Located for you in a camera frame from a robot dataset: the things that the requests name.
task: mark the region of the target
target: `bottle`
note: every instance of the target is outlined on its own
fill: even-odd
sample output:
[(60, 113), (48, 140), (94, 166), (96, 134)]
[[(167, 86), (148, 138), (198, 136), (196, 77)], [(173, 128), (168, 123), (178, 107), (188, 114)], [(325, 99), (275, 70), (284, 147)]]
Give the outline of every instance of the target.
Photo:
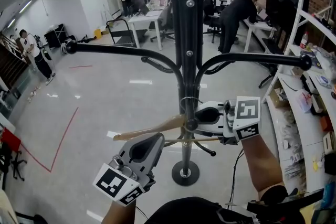
[(300, 47), (301, 47), (302, 49), (305, 49), (305, 48), (306, 48), (306, 45), (307, 45), (307, 42), (308, 42), (308, 32), (305, 32), (305, 34), (304, 34), (303, 37), (302, 37)]

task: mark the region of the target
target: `table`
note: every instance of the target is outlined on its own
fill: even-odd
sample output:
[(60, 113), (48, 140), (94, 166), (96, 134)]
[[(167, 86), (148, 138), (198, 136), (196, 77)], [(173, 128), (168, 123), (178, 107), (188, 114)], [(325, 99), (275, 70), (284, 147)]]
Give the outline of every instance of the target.
[(256, 22), (255, 24), (252, 24), (250, 23), (249, 19), (244, 20), (244, 23), (248, 27), (248, 33), (247, 33), (246, 44), (245, 44), (245, 49), (244, 49), (244, 52), (247, 52), (248, 47), (250, 46), (252, 32), (256, 29), (271, 31), (272, 27), (268, 26), (265, 22)]
[(155, 16), (139, 15), (139, 16), (133, 16), (131, 19), (129, 19), (128, 23), (131, 24), (131, 28), (132, 28), (132, 31), (133, 31), (133, 36), (134, 36), (135, 44), (137, 45), (137, 48), (140, 48), (140, 44), (139, 44), (137, 31), (135, 29), (134, 23), (154, 21), (158, 47), (159, 47), (159, 50), (162, 50), (159, 23), (158, 23), (158, 19), (159, 19), (161, 13), (162, 13), (162, 10), (160, 10), (160, 12)]

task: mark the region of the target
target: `floor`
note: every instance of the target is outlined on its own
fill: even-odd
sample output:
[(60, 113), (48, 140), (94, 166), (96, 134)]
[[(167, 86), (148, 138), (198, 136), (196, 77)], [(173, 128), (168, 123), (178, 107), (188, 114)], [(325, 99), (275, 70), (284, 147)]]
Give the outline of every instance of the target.
[[(155, 31), (147, 35), (153, 37)], [(246, 35), (247, 29), (242, 25), (238, 32), (240, 44), (234, 45), (232, 51), (243, 52)], [(217, 53), (219, 37), (214, 44), (211, 38), (204, 36), (204, 61)], [(95, 42), (111, 44), (111, 38), (105, 35)], [(174, 42), (164, 40), (162, 46), (160, 53), (174, 60)], [(157, 43), (149, 40), (143, 48), (158, 51)], [(260, 52), (254, 41), (251, 51)], [(25, 106), (16, 123), (16, 135), (22, 139), (23, 158), (28, 164), (22, 168), (24, 182), (13, 180), (8, 174), (6, 192), (16, 211), (41, 214), (49, 223), (99, 223), (88, 213), (103, 217), (111, 201), (97, 191), (92, 182), (102, 164), (109, 163), (124, 143), (107, 137), (108, 131), (133, 131), (178, 114), (176, 80), (174, 75), (161, 73), (141, 62), (140, 57), (84, 52), (62, 57), (56, 63), (56, 73), (50, 85), (40, 84), (41, 89)], [(237, 95), (262, 97), (267, 86), (259, 89), (258, 85), (267, 75), (268, 71), (256, 63), (229, 65), (217, 74), (204, 76), (200, 99), (225, 101)], [(131, 80), (152, 83), (130, 83)], [(265, 104), (262, 111), (262, 136), (277, 155), (274, 130)], [(167, 137), (177, 136), (177, 132), (167, 132)], [(153, 170), (156, 184), (138, 200), (138, 206), (147, 216), (164, 203), (187, 196), (200, 196), (222, 205), (228, 202), (233, 166), (241, 145), (208, 142), (207, 146), (217, 155), (211, 157), (193, 148), (191, 158), (200, 168), (200, 178), (190, 187), (178, 186), (171, 177), (173, 165), (181, 160), (181, 145), (164, 149)], [(245, 204), (256, 198), (243, 157), (237, 167), (234, 202)], [(136, 223), (144, 222), (137, 212)]]

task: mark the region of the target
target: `cardboard box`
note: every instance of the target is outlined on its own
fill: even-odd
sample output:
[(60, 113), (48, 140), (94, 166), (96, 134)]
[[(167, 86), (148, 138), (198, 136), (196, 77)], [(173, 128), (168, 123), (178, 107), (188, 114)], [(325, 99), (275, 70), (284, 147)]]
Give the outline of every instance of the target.
[(277, 93), (275, 92), (275, 89), (279, 89), (281, 88), (281, 84), (279, 81), (277, 81), (274, 85), (274, 89), (272, 89), (271, 93), (269, 94), (274, 106), (276, 108), (286, 108), (289, 105), (289, 102), (288, 101), (281, 101), (277, 95)]

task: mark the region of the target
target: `black pants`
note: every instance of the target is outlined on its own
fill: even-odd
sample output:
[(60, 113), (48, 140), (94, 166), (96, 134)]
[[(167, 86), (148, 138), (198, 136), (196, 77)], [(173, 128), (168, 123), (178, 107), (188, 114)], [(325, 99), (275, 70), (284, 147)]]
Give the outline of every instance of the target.
[(122, 1), (122, 8), (124, 9), (124, 16), (127, 17), (129, 14), (129, 7), (128, 7), (128, 3), (126, 1)]
[(239, 22), (222, 22), (222, 33), (220, 35), (220, 44), (218, 50), (226, 54), (230, 52), (233, 43), (235, 42), (238, 32)]
[(34, 58), (34, 60), (35, 60), (38, 70), (41, 71), (43, 76), (45, 76), (47, 79), (50, 78), (52, 71), (48, 63), (46, 62), (46, 60), (43, 58), (41, 52), (38, 54), (38, 56)]

